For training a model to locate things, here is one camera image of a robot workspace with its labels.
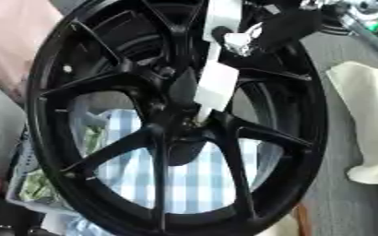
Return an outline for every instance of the metal bolt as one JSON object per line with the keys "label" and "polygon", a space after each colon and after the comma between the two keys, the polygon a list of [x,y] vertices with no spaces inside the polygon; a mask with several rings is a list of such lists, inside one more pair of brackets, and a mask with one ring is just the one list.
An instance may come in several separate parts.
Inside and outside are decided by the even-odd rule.
{"label": "metal bolt", "polygon": [[65,71],[67,74],[73,73],[73,67],[71,65],[64,65],[63,71]]}
{"label": "metal bolt", "polygon": [[159,73],[162,77],[172,77],[174,73],[176,73],[176,70],[173,69],[172,67],[166,66],[166,67],[161,68]]}

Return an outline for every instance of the rim lip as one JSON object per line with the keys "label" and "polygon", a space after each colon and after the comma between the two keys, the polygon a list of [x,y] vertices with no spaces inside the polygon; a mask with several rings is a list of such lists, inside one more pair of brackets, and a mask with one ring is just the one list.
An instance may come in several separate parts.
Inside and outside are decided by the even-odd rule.
{"label": "rim lip", "polygon": [[[41,166],[44,169],[47,168],[47,161],[48,159],[46,156],[49,154],[45,153],[45,149],[48,149],[44,145],[44,140],[41,137],[41,128],[39,127],[39,117],[35,115],[38,112],[39,109],[39,100],[38,93],[33,92],[34,88],[36,87],[36,84],[41,83],[41,80],[43,80],[44,75],[49,75],[47,71],[50,70],[49,67],[49,61],[51,56],[54,55],[56,52],[54,49],[55,42],[58,41],[59,38],[59,32],[63,32],[65,25],[67,25],[69,22],[71,22],[77,15],[82,16],[86,15],[90,12],[95,12],[96,8],[102,9],[103,7],[106,7],[110,5],[111,3],[115,3],[118,1],[115,0],[107,0],[107,1],[90,1],[79,8],[77,8],[74,12],[72,12],[70,15],[65,17],[54,29],[54,31],[49,35],[47,40],[44,42],[42,47],[39,50],[39,53],[36,56],[35,62],[33,64],[33,67],[31,69],[30,73],[30,79],[28,83],[28,102],[27,102],[27,113],[28,113],[28,123],[29,123],[29,130],[31,133],[31,140],[33,141],[33,146],[36,151],[37,156],[39,157],[39,162]],[[266,214],[265,220],[259,221],[259,222],[245,222],[243,224],[236,224],[231,225],[227,229],[224,229],[228,234],[232,234],[233,232],[241,233],[241,232],[252,232],[256,233],[257,231],[264,230],[268,226],[270,226],[272,223],[278,221],[280,218],[282,218],[284,215],[290,211],[296,203],[302,198],[306,190],[308,189],[309,185],[313,181],[316,173],[319,170],[319,167],[322,162],[322,156],[325,151],[325,145],[326,145],[326,132],[327,132],[327,120],[326,120],[326,101],[325,101],[325,95],[323,92],[323,89],[321,87],[320,78],[318,77],[315,68],[313,67],[313,64],[311,63],[311,60],[303,47],[298,44],[296,46],[296,49],[299,51],[299,54],[302,57],[302,60],[305,61],[307,64],[307,67],[310,70],[310,75],[313,78],[312,81],[312,87],[313,92],[316,95],[316,99],[318,101],[318,109],[317,113],[315,114],[315,119],[318,120],[319,126],[317,127],[318,130],[314,131],[316,135],[314,136],[314,147],[317,149],[313,150],[313,154],[311,156],[315,157],[306,157],[303,162],[303,164],[300,166],[301,170],[311,170],[311,171],[302,171],[297,176],[296,180],[291,180],[292,183],[290,185],[295,185],[293,192],[290,192],[289,195],[284,195],[283,199],[279,199],[282,201],[282,204],[279,204],[278,207],[274,207],[273,211]],[[63,179],[61,177],[53,176],[51,174],[48,174],[46,171],[47,176],[51,179],[53,183],[61,183]],[[74,206],[75,209],[83,208],[84,210],[82,213],[92,221],[98,221],[99,224],[105,228],[110,230],[116,230],[116,233],[124,233],[125,235],[135,235],[132,234],[131,231],[125,231],[124,228],[130,229],[128,226],[125,225],[114,225],[112,220],[109,220],[108,222],[101,222],[101,218],[98,218],[94,216],[93,210],[85,209],[84,205],[89,204],[89,207],[91,207],[90,202],[87,202],[85,204],[78,203],[78,199],[71,195],[70,191],[67,191],[65,188],[61,187],[59,184],[56,185],[56,188],[59,190],[59,192],[62,193],[62,195],[68,199],[68,202]],[[136,233],[136,235],[141,234],[143,231],[134,229],[132,230]],[[220,231],[209,231],[207,230],[207,235],[221,235]],[[184,235],[199,235],[199,232],[190,232]]]}

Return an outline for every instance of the beige cloth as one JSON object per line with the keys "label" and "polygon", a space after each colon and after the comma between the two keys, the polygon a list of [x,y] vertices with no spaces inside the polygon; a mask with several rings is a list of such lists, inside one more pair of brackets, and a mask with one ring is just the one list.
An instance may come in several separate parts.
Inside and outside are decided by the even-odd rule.
{"label": "beige cloth", "polygon": [[33,58],[61,18],[48,0],[0,0],[0,88],[14,100],[22,99]]}
{"label": "beige cloth", "polygon": [[346,62],[327,74],[354,118],[364,157],[362,165],[349,170],[348,177],[358,183],[378,184],[378,69]]}

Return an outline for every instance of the white cloth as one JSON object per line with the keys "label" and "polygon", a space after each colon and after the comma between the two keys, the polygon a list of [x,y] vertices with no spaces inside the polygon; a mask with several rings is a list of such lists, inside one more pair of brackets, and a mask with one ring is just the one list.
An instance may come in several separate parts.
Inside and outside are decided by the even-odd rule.
{"label": "white cloth", "polygon": [[378,69],[346,62],[327,74],[354,118],[364,157],[363,164],[352,168],[348,177],[358,183],[378,184]]}

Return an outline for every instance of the white clamp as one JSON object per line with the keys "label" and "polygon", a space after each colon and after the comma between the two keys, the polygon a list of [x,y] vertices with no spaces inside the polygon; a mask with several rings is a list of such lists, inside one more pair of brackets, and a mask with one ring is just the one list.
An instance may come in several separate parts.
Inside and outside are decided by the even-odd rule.
{"label": "white clamp", "polygon": [[235,91],[239,70],[219,63],[220,45],[212,30],[226,27],[237,32],[242,20],[243,0],[209,0],[203,40],[210,42],[207,63],[199,80],[195,102],[201,108],[196,121],[202,124],[212,110],[223,112]]}
{"label": "white clamp", "polygon": [[252,54],[250,44],[262,33],[262,23],[253,25],[244,33],[227,33],[224,36],[226,48],[240,56],[247,57]]}

